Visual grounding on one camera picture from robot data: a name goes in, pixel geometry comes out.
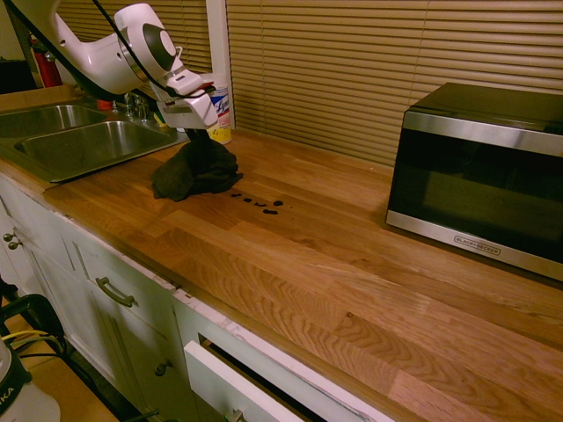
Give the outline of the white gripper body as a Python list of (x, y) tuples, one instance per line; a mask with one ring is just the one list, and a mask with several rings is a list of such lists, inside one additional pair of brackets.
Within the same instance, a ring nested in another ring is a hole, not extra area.
[(158, 101), (157, 107), (168, 127), (208, 129), (218, 122), (215, 106), (205, 92), (198, 98), (175, 98), (174, 102)]

